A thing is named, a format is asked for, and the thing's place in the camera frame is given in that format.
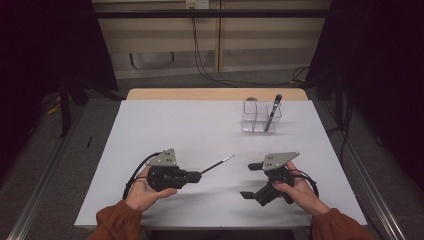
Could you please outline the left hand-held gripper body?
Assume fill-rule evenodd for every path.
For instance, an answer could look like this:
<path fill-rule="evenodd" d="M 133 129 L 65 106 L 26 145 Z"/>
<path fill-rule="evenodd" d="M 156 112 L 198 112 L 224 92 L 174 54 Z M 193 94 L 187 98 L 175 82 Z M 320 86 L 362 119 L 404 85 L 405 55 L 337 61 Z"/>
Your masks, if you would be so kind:
<path fill-rule="evenodd" d="M 177 165 L 173 148 L 154 156 L 146 165 L 149 166 L 147 182 L 157 192 L 167 188 L 181 189 L 188 182 L 188 172 Z"/>

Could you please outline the black horizontal frame bar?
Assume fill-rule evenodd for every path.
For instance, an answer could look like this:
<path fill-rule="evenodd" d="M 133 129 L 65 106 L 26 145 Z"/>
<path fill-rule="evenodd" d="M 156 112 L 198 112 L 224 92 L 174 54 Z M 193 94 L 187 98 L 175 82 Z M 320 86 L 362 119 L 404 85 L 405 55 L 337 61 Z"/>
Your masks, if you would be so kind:
<path fill-rule="evenodd" d="M 326 18 L 328 10 L 218 9 L 96 11 L 97 18 Z"/>

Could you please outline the black curtain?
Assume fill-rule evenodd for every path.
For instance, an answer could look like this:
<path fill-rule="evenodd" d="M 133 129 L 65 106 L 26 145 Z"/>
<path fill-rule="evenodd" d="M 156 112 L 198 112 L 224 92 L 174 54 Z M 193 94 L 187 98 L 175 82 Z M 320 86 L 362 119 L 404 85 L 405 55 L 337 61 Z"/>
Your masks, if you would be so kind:
<path fill-rule="evenodd" d="M 0 178 L 63 80 L 117 88 L 92 0 L 0 0 Z"/>
<path fill-rule="evenodd" d="M 347 91 L 424 192 L 424 0 L 332 0 L 306 82 Z"/>

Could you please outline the clear acrylic organizer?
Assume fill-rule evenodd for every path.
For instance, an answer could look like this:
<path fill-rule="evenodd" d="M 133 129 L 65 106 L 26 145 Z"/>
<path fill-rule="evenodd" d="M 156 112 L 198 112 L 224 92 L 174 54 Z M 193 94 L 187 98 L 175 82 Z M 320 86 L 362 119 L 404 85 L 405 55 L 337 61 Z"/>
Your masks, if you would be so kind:
<path fill-rule="evenodd" d="M 272 105 L 273 101 L 244 101 L 241 116 L 241 130 L 243 132 L 274 133 L 282 117 L 281 105 L 274 118 L 276 121 L 275 129 L 269 132 L 264 131 Z"/>

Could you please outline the person's left hand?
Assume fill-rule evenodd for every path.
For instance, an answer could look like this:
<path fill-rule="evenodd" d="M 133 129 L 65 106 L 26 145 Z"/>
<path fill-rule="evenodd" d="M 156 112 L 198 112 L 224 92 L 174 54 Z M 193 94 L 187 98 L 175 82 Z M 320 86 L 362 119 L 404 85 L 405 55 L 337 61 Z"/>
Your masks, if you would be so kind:
<path fill-rule="evenodd" d="M 148 182 L 147 176 L 150 167 L 145 167 L 136 175 L 130 191 L 125 199 L 125 203 L 133 210 L 144 212 L 150 208 L 159 199 L 168 198 L 177 193 L 174 188 L 167 188 L 160 192 L 153 190 Z"/>

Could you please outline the person's right hand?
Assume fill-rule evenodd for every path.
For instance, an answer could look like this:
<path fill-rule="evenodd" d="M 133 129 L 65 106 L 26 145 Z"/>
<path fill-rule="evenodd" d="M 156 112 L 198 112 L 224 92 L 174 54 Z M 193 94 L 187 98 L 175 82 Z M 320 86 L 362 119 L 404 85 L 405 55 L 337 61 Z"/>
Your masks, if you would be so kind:
<path fill-rule="evenodd" d="M 293 185 L 280 181 L 275 181 L 272 185 L 278 191 L 288 194 L 301 209 L 313 217 L 330 211 L 330 208 L 319 199 L 303 178 L 295 178 Z"/>

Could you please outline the aluminium floor rail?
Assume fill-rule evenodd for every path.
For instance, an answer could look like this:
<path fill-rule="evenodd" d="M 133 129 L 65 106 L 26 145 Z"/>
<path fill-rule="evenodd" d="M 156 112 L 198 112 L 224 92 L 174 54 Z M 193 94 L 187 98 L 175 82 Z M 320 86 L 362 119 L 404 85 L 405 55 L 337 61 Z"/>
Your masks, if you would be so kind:
<path fill-rule="evenodd" d="M 16 220 L 11 232 L 6 240 L 25 240 L 27 234 L 33 224 L 33 221 L 39 211 L 41 203 L 44 199 L 47 188 L 50 185 L 53 174 L 56 171 L 57 165 L 60 163 L 68 142 L 74 134 L 75 128 L 78 126 L 85 109 L 76 111 L 73 117 L 74 123 L 69 127 L 68 132 L 60 137 L 57 144 L 49 157 L 46 169 L 44 170 L 41 179 L 37 182 L 36 187 L 31 193 L 29 200 L 21 211 L 18 219 Z"/>
<path fill-rule="evenodd" d="M 329 134 L 335 133 L 340 139 L 341 145 L 338 150 L 338 159 L 343 170 L 346 170 L 347 163 L 350 164 L 355 173 L 356 180 L 360 183 L 361 188 L 365 192 L 374 212 L 377 214 L 379 222 L 385 229 L 385 233 L 389 240 L 406 240 L 402 233 L 395 216 L 389 209 L 383 195 L 377 189 L 371 175 L 367 172 L 365 165 L 360 159 L 357 151 L 354 149 L 352 142 L 348 138 L 347 128 L 343 128 L 341 123 L 336 122 L 334 109 L 329 103 L 324 102 L 323 108 L 331 124 L 333 130 L 328 130 Z"/>

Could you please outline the wooden table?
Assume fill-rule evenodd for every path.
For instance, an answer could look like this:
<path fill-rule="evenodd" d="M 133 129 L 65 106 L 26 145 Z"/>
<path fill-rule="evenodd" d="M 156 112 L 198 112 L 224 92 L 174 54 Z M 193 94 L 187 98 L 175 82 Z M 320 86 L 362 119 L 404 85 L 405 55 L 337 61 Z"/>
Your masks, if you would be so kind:
<path fill-rule="evenodd" d="M 307 100 L 299 88 L 134 88 L 127 100 L 273 100 L 281 94 L 284 100 Z"/>

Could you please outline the black makeup brush silver ferrule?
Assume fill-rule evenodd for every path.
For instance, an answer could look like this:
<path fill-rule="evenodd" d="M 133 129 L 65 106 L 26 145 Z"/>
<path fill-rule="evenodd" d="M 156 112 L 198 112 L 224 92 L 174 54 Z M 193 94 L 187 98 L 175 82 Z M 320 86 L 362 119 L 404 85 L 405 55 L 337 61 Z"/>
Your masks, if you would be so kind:
<path fill-rule="evenodd" d="M 276 121 L 274 120 L 274 118 L 276 117 L 276 113 L 277 113 L 277 110 L 280 106 L 281 101 L 282 101 L 282 95 L 277 94 L 275 96 L 275 99 L 274 99 L 274 102 L 273 102 L 273 105 L 272 105 L 272 109 L 270 111 L 269 117 L 267 119 L 267 123 L 266 123 L 265 128 L 264 128 L 265 132 L 269 132 L 269 131 L 275 129 Z"/>

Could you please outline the thin black makeup brush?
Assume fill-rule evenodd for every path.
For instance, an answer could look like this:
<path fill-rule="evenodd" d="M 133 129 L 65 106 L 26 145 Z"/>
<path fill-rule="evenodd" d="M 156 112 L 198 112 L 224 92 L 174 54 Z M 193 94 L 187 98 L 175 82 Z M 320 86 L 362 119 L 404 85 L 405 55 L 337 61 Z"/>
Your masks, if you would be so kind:
<path fill-rule="evenodd" d="M 226 162 L 226 161 L 230 160 L 230 159 L 231 159 L 231 158 L 233 158 L 234 156 L 235 156 L 235 155 L 231 155 L 231 156 L 229 156 L 229 157 L 227 157 L 227 158 L 224 158 L 223 160 L 220 160 L 219 162 L 217 162 L 217 163 L 213 164 L 212 166 L 210 166 L 210 167 L 206 168 L 205 170 L 202 170 L 202 171 L 200 172 L 200 174 L 201 174 L 201 175 L 203 175 L 204 173 L 206 173 L 206 172 L 208 172 L 208 171 L 210 171 L 210 170 L 212 170 L 212 169 L 216 168 L 217 166 L 219 166 L 219 165 L 223 164 L 224 162 Z"/>

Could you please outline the white wall outlet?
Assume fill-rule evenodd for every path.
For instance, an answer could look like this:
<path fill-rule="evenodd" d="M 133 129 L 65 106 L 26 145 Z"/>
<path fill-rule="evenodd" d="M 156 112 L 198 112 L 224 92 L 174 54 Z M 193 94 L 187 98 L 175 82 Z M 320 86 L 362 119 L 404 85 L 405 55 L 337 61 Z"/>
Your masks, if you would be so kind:
<path fill-rule="evenodd" d="M 187 9 L 208 9 L 210 7 L 209 0 L 185 0 Z"/>

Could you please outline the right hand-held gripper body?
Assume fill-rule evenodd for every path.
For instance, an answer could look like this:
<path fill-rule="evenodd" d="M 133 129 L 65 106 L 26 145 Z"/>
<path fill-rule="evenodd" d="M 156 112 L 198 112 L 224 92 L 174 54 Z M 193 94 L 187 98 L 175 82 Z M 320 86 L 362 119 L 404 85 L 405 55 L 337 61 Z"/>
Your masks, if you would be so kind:
<path fill-rule="evenodd" d="M 263 163 L 262 171 L 268 177 L 268 182 L 255 193 L 255 200 L 261 206 L 267 205 L 282 194 L 273 187 L 272 183 L 274 181 L 293 185 L 294 176 L 287 167 L 287 163 L 296 158 L 298 155 L 298 152 L 269 153 L 265 155 L 264 160 L 261 163 Z M 293 200 L 288 194 L 283 193 L 282 195 L 288 204 L 293 203 Z"/>

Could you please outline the white table mat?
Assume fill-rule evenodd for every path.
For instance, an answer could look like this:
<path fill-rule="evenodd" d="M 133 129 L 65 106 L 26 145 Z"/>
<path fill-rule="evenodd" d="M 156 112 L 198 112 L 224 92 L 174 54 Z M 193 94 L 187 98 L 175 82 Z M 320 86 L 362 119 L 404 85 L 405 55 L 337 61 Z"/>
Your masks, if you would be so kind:
<path fill-rule="evenodd" d="M 317 183 L 322 201 L 360 224 L 366 222 L 351 186 L 310 101 L 283 102 L 282 117 L 271 134 L 241 130 L 240 101 L 122 102 L 104 152 L 75 224 L 92 229 L 95 215 L 122 197 L 136 167 L 148 155 L 173 148 L 177 164 L 202 171 L 235 155 L 149 208 L 147 229 L 284 229 L 308 226 L 311 218 L 298 206 L 277 198 L 266 206 L 242 198 L 267 178 L 248 164 L 266 154 L 298 152 L 294 164 Z"/>

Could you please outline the black metal stand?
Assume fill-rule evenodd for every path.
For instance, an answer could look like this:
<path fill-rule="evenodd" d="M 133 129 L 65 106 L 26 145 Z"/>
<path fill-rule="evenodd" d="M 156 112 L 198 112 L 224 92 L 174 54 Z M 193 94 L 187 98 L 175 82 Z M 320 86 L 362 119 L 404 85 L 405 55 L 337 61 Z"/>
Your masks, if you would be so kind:
<path fill-rule="evenodd" d="M 124 97 L 112 93 L 105 87 L 102 87 L 99 84 L 82 77 L 74 76 L 63 78 L 59 83 L 59 97 L 62 116 L 62 137 L 67 135 L 72 126 L 69 99 L 72 99 L 76 105 L 86 105 L 89 101 L 89 98 L 85 93 L 86 89 L 92 89 L 100 95 L 111 99 L 112 101 L 124 100 Z"/>

